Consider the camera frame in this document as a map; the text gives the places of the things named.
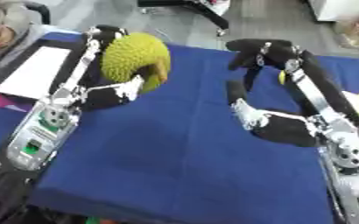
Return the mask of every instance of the table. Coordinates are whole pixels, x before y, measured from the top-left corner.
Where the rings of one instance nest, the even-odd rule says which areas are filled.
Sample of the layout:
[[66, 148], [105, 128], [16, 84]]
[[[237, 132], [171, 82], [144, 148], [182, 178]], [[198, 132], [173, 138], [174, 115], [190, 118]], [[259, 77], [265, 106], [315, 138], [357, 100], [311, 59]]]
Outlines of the table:
[[[257, 139], [231, 115], [224, 81], [244, 74], [227, 70], [234, 54], [169, 48], [169, 81], [129, 105], [85, 113], [30, 203], [138, 223], [332, 223], [316, 149]], [[320, 60], [359, 92], [359, 59]], [[295, 110], [277, 74], [264, 70], [250, 102]], [[0, 108], [0, 141], [23, 115]]]
[[217, 36], [221, 37], [229, 29], [229, 21], [223, 17], [230, 7], [231, 0], [137, 0], [138, 7], [142, 7], [141, 12], [147, 13], [148, 7], [168, 7], [185, 6], [198, 11], [202, 16], [217, 25]]

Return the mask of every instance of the white box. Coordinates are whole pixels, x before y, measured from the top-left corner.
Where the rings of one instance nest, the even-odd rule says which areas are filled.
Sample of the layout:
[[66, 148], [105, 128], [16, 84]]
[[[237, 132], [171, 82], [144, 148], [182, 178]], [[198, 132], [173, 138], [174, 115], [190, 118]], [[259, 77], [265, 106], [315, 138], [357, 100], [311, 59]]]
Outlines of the white box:
[[359, 17], [359, 0], [309, 0], [318, 21]]

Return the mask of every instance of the gray floor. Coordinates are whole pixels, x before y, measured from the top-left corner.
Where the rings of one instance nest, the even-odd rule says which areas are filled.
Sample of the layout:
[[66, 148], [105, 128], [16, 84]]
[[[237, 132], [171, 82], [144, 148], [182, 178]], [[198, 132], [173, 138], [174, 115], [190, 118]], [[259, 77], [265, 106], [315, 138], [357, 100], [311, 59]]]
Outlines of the gray floor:
[[91, 25], [118, 25], [131, 32], [149, 32], [166, 42], [224, 49], [224, 42], [241, 38], [290, 39], [320, 55], [359, 58], [359, 50], [340, 47], [331, 24], [318, 24], [300, 0], [231, 0], [230, 32], [215, 36], [215, 26], [185, 8], [158, 8], [141, 14], [136, 0], [35, 0], [48, 5], [53, 24], [86, 31]]

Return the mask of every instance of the sleeve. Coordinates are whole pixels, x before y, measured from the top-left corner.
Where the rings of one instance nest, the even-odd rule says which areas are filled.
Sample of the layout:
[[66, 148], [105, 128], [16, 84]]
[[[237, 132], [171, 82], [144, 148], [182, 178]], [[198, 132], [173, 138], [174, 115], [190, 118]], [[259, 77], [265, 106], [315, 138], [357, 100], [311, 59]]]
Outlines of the sleeve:
[[17, 36], [28, 30], [30, 19], [28, 10], [18, 0], [0, 0], [0, 9], [5, 13], [4, 25], [11, 28]]

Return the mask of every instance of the robotic hand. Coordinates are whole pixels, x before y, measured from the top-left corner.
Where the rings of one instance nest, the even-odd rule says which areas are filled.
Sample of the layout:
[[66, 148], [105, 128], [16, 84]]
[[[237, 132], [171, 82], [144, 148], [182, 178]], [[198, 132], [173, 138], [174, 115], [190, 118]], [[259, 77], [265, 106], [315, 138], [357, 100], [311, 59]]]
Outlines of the robotic hand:
[[[0, 223], [14, 223], [12, 221], [24, 215], [30, 191], [57, 156], [60, 146], [77, 128], [83, 110], [123, 105], [137, 99], [151, 76], [148, 66], [136, 65], [136, 72], [129, 71], [130, 75], [122, 81], [117, 81], [114, 74], [108, 86], [97, 87], [88, 76], [91, 67], [100, 67], [102, 53], [117, 45], [116, 39], [127, 35], [127, 31], [109, 26], [92, 27], [86, 32], [81, 54], [68, 57], [61, 69], [70, 76], [65, 76], [68, 78], [61, 84], [53, 85], [51, 94], [37, 101], [0, 145]], [[127, 53], [130, 52], [125, 49], [115, 52], [115, 56], [126, 57]], [[100, 101], [107, 98], [109, 103]]]
[[[317, 146], [328, 192], [339, 223], [359, 223], [359, 115], [308, 51], [291, 42], [241, 39], [229, 42], [239, 52], [229, 69], [248, 68], [243, 83], [228, 81], [229, 105], [243, 127], [263, 139]], [[246, 92], [263, 66], [285, 72], [285, 88], [299, 104], [292, 114], [251, 107]]]

